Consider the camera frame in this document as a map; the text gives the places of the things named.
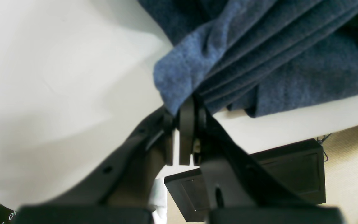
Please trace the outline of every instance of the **blue towel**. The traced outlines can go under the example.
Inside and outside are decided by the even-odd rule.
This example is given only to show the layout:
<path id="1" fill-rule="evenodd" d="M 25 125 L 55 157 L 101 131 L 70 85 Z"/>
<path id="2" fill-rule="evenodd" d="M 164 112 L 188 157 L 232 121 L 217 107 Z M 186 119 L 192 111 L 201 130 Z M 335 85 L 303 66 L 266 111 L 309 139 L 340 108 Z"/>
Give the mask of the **blue towel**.
<path id="1" fill-rule="evenodd" d="M 172 114 L 193 92 L 212 113 L 227 106 L 247 109 L 253 117 L 358 94 L 358 88 L 344 88 L 349 74 L 357 77 L 358 64 L 351 71 L 338 68 L 358 59 L 357 44 L 339 44 L 354 37 L 338 30 L 358 14 L 358 0 L 139 2 L 175 46 L 154 68 L 155 85 Z M 329 48 L 319 47 L 324 41 Z M 347 57 L 327 58 L 339 46 Z M 325 85 L 332 77 L 338 84 Z M 315 88 L 317 79 L 324 88 Z"/>

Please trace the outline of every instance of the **black plastic part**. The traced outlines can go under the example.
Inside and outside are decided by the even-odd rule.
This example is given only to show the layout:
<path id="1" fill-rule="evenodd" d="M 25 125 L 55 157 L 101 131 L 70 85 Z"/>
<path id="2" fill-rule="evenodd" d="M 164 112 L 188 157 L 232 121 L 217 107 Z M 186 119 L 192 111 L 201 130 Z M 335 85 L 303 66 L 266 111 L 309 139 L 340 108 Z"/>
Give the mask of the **black plastic part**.
<path id="1" fill-rule="evenodd" d="M 0 224 L 11 224 L 16 220 L 16 211 L 10 210 L 0 204 Z"/>
<path id="2" fill-rule="evenodd" d="M 164 113 L 164 134 L 165 134 L 165 157 L 166 165 L 173 165 L 173 147 L 175 141 L 175 120 L 172 115 L 165 109 Z"/>
<path id="3" fill-rule="evenodd" d="M 337 208 L 225 208 L 209 213 L 209 224 L 343 224 Z"/>
<path id="4" fill-rule="evenodd" d="M 182 104 L 179 113 L 179 165 L 190 165 L 195 138 L 196 115 L 193 96 Z"/>
<path id="5" fill-rule="evenodd" d="M 165 186 L 187 222 L 203 222 L 210 210 L 200 169 L 165 177 Z"/>
<path id="6" fill-rule="evenodd" d="M 201 139 L 200 169 L 212 209 L 218 207 L 216 188 L 222 192 L 226 207 L 311 206 L 283 187 L 238 147 L 209 113 L 206 116 L 207 134 Z"/>
<path id="7" fill-rule="evenodd" d="M 251 155 L 264 169 L 302 199 L 325 203 L 323 147 L 314 139 Z"/>
<path id="8" fill-rule="evenodd" d="M 161 107 L 145 118 L 91 174 L 47 204 L 96 205 L 109 201 L 115 205 L 147 207 L 154 178 L 166 161 L 164 112 Z"/>
<path id="9" fill-rule="evenodd" d="M 323 148 L 314 139 L 250 156 L 302 199 L 325 203 Z M 165 177 L 165 185 L 187 222 L 205 221 L 210 207 L 200 169 Z"/>
<path id="10" fill-rule="evenodd" d="M 206 134 L 206 108 L 203 104 L 203 100 L 198 95 L 194 95 L 195 101 L 195 117 L 196 117 L 196 133 L 195 133 L 195 141 L 193 146 L 193 164 L 195 166 L 199 166 L 201 163 L 201 150 L 202 145 L 200 139 L 203 138 Z"/>
<path id="11" fill-rule="evenodd" d="M 97 206 L 24 207 L 15 224 L 151 224 L 151 212 L 140 208 Z"/>

